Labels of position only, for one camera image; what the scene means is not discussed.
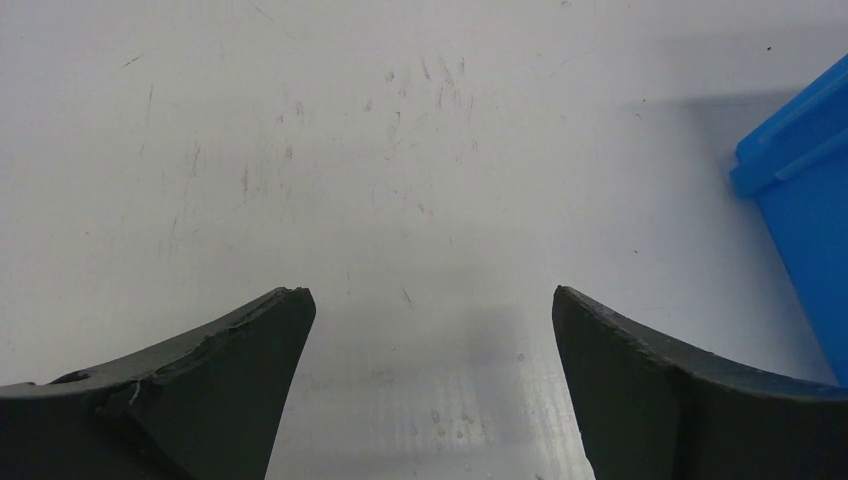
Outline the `blue plastic bin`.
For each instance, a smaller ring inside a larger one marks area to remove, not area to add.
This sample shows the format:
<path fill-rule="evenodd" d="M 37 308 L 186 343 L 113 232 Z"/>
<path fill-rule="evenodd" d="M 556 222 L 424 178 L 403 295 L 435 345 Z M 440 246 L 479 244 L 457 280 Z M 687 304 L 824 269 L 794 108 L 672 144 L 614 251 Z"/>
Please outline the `blue plastic bin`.
<path fill-rule="evenodd" d="M 847 60 L 736 147 L 729 177 L 756 201 L 823 355 L 847 383 Z"/>

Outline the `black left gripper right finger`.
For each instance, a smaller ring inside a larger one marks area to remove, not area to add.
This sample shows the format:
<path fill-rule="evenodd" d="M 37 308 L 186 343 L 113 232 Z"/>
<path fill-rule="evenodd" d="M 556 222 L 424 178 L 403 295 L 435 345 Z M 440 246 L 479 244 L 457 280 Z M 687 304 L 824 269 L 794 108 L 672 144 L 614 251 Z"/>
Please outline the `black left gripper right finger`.
<path fill-rule="evenodd" d="M 599 479 L 843 479 L 847 391 L 743 365 L 557 288 L 552 324 Z"/>

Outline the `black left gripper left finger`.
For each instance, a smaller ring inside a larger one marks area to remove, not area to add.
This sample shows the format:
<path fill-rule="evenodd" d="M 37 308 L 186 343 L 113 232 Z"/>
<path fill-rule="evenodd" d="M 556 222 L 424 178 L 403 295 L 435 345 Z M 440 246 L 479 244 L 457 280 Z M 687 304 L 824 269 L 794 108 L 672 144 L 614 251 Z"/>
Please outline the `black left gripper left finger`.
<path fill-rule="evenodd" d="M 316 316 L 277 288 L 200 327 L 1 390 L 5 479 L 262 479 Z"/>

